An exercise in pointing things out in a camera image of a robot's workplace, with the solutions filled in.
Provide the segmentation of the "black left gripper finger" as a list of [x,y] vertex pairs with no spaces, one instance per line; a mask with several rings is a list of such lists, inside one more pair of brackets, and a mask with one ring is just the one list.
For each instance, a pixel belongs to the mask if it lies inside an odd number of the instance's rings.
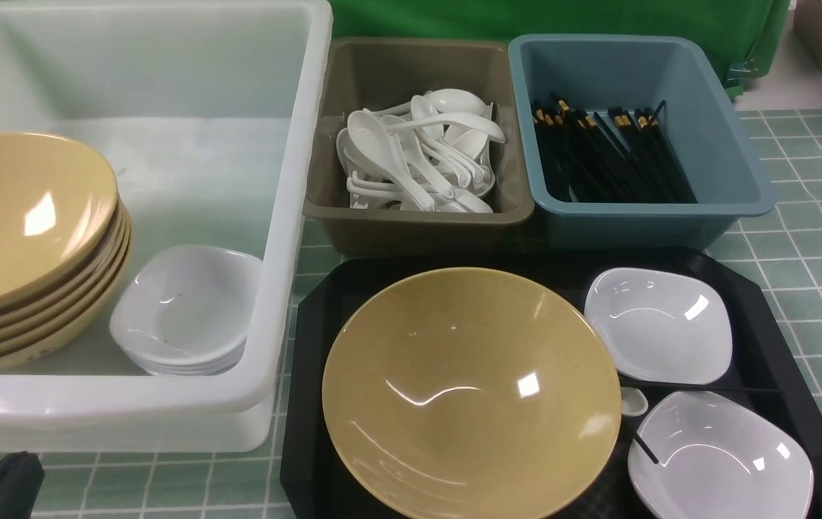
[[0,518],[30,518],[45,470],[36,453],[18,451],[0,459]]

